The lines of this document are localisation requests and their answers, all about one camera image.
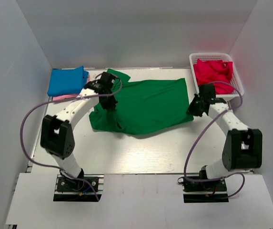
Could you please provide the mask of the green t shirt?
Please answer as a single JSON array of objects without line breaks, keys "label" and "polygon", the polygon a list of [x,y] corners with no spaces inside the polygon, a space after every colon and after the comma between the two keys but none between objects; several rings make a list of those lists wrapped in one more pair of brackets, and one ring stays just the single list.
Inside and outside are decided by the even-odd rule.
[{"label": "green t shirt", "polygon": [[108,69],[118,76],[115,110],[104,110],[101,104],[89,114],[92,129],[130,135],[146,135],[193,121],[185,79],[130,81],[130,76]]}]

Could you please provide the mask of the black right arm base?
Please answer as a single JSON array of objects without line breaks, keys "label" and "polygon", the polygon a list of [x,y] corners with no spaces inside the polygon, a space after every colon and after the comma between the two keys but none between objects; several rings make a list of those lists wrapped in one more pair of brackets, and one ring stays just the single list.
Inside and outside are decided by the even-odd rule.
[{"label": "black right arm base", "polygon": [[224,180],[212,182],[191,182],[184,177],[177,179],[183,187],[184,203],[224,203],[229,202]]}]

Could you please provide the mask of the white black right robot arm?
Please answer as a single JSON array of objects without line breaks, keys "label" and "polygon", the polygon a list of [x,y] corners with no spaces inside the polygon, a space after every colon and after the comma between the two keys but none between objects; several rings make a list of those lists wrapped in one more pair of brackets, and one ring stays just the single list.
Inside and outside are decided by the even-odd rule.
[{"label": "white black right robot arm", "polygon": [[262,165],[263,134],[241,122],[223,98],[216,96],[213,83],[202,84],[194,95],[187,114],[207,114],[226,136],[221,159],[206,165],[199,172],[199,178],[185,176],[189,182],[197,182],[204,190],[210,190],[216,181],[225,179],[242,170],[260,168]]}]

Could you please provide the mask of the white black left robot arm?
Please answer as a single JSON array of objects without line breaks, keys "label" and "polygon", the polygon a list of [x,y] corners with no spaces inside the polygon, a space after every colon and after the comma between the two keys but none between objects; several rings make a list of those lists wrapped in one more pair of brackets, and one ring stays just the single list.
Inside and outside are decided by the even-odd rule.
[{"label": "white black left robot arm", "polygon": [[42,121],[40,145],[57,162],[61,174],[68,179],[73,190],[84,186],[83,170],[78,165],[73,150],[73,130],[78,122],[96,105],[104,110],[115,110],[118,103],[112,91],[118,77],[112,73],[100,73],[94,81],[85,84],[77,97],[57,114],[46,115]]}]

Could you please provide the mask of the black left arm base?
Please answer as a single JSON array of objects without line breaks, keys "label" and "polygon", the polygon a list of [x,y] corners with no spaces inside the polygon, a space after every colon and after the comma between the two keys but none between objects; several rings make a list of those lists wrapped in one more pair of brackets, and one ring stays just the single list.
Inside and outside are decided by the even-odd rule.
[{"label": "black left arm base", "polygon": [[57,175],[56,185],[53,195],[54,202],[98,202],[102,196],[104,175],[84,176],[94,188],[98,199],[92,188],[82,181],[77,184],[71,183],[68,178]]}]

